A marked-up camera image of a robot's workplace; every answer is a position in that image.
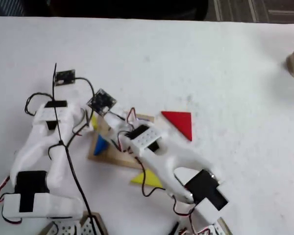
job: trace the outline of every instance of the circuit board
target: circuit board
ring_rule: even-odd
[[[117,101],[111,95],[103,89],[99,89],[87,105],[103,117],[116,103]]]
[[[75,70],[57,72],[55,75],[55,85],[62,86],[75,83]]]

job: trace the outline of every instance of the white surface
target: white surface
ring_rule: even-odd
[[[293,49],[294,25],[0,18],[0,182],[31,129],[26,99],[51,92],[57,62],[138,113],[191,111],[193,142],[174,136],[224,172],[236,203],[230,228],[294,234],[294,78],[284,66]],[[166,234],[173,201],[163,192],[144,198],[128,183],[137,170],[86,160],[90,142],[76,138],[73,164],[109,233]],[[69,172],[61,192],[79,195]],[[44,225],[0,217],[0,234]]]

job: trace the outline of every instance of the blue triangle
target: blue triangle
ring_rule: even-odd
[[[101,137],[101,135],[98,135],[98,139],[97,139],[97,143],[96,143],[96,147],[94,150],[94,155],[98,155],[100,154],[103,150],[106,150],[109,146],[109,143],[107,141],[105,141],[103,139],[103,137]]]

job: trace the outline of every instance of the wooden base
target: wooden base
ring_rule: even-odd
[[[154,122],[154,117],[151,117],[151,116],[137,114],[137,117],[148,119],[151,122]],[[97,162],[105,162],[105,163],[110,163],[115,165],[141,169],[142,167],[136,162],[133,156],[129,155],[128,153],[121,153],[114,146],[111,146],[111,145],[106,150],[102,151],[100,154],[96,156],[94,155],[94,150],[95,150],[97,139],[98,139],[98,133],[99,132],[105,133],[108,131],[108,129],[109,129],[108,124],[103,120],[102,117],[99,117],[98,128],[97,128],[97,131],[94,133],[94,138],[90,148],[88,159],[94,160]]]

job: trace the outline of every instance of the gray carpet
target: gray carpet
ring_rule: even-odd
[[[209,0],[206,21],[294,23],[294,0]]]

